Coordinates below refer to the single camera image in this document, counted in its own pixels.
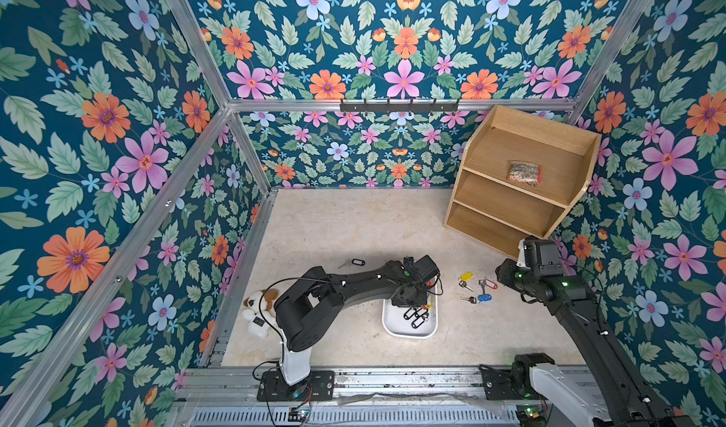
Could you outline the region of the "white plastic storage box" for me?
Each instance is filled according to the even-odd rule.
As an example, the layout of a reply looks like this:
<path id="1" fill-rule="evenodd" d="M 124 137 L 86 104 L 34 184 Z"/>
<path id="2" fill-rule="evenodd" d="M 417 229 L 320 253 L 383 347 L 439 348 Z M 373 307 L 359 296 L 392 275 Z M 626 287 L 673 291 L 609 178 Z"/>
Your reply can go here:
<path id="1" fill-rule="evenodd" d="M 418 307 L 396 307 L 385 300 L 382 324 L 391 336 L 413 340 L 426 340 L 439 328 L 438 300 L 429 295 L 427 304 Z"/>

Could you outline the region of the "red white tag key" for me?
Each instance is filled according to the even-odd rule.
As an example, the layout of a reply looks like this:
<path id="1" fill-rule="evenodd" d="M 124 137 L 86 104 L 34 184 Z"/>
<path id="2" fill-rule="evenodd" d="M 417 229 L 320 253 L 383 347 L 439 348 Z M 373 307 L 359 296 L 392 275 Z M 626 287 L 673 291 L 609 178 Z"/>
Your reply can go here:
<path id="1" fill-rule="evenodd" d="M 498 284 L 494 281 L 490 281 L 489 279 L 480 279 L 478 281 L 478 285 L 481 287 L 482 294 L 487 295 L 490 291 L 495 291 L 498 289 Z"/>

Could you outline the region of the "blue tag key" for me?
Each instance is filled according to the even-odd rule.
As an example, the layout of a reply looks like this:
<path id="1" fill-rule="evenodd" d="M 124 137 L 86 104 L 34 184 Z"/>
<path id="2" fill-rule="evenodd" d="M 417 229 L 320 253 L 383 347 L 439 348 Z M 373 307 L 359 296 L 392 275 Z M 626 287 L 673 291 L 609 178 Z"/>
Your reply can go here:
<path id="1" fill-rule="evenodd" d="M 470 297 L 462 297 L 461 300 L 466 301 L 470 304 L 480 304 L 484 302 L 491 301 L 493 298 L 491 295 L 484 294 L 484 295 L 478 295 L 476 297 L 470 296 Z"/>

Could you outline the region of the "yellow tag key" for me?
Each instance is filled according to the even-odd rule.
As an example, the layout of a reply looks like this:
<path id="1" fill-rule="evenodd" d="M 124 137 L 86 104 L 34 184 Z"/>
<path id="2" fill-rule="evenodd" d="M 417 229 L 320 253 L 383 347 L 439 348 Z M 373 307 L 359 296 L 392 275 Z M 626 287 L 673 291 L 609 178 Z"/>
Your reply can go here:
<path id="1" fill-rule="evenodd" d="M 459 277 L 459 287 L 472 291 L 470 280 L 474 277 L 472 272 L 466 272 Z"/>

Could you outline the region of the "black tag key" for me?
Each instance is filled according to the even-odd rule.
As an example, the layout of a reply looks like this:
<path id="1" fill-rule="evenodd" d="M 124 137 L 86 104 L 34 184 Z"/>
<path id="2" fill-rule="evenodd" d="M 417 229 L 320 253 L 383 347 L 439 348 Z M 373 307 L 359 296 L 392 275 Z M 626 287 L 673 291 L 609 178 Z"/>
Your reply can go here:
<path id="1" fill-rule="evenodd" d="M 338 266 L 338 269 L 347 268 L 351 266 L 366 266 L 366 262 L 362 259 L 350 259 L 345 261 L 343 264 Z"/>

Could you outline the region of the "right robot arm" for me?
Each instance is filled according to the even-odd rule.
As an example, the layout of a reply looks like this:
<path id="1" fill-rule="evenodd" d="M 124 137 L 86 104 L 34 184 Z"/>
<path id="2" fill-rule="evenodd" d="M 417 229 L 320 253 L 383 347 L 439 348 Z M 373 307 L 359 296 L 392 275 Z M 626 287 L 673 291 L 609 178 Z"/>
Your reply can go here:
<path id="1" fill-rule="evenodd" d="M 575 426 L 690 426 L 658 396 L 627 357 L 603 318 L 599 300 L 581 276 L 565 274 L 558 247 L 529 236 L 517 259 L 495 270 L 498 283 L 527 304 L 540 303 L 568 333 L 603 398 L 598 402 L 544 353 L 519 354 L 510 390 L 524 399 L 544 398 Z"/>

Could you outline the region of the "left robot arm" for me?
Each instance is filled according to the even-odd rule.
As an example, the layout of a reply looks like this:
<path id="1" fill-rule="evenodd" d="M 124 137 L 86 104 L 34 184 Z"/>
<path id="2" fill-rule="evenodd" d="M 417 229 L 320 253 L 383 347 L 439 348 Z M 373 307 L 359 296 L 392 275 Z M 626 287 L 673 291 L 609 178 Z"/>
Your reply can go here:
<path id="1" fill-rule="evenodd" d="M 340 312 L 362 303 L 389 300 L 398 308 L 421 308 L 434 296 L 440 269 L 425 255 L 389 261 L 355 274 L 334 274 L 314 266 L 296 279 L 274 303 L 283 345 L 280 371 L 288 385 L 311 373 L 311 349 L 328 332 Z"/>

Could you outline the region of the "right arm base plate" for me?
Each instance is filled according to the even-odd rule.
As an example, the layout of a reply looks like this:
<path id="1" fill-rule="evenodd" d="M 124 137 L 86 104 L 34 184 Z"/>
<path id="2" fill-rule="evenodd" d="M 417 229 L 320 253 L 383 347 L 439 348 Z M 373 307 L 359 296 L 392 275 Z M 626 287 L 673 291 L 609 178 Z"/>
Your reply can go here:
<path id="1" fill-rule="evenodd" d="M 507 370 L 479 365 L 478 370 L 488 401 L 536 401 L 544 398 L 532 387 L 527 369 L 518 364 Z"/>

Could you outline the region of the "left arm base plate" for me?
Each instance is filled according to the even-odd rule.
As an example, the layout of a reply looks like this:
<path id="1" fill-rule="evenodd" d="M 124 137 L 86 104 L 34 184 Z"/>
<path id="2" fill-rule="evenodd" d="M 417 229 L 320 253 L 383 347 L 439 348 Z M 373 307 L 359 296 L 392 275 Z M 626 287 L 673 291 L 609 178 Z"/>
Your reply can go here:
<path id="1" fill-rule="evenodd" d="M 336 373 L 313 370 L 299 383 L 289 385 L 280 370 L 263 373 L 256 399 L 259 402 L 326 402 L 333 398 Z"/>

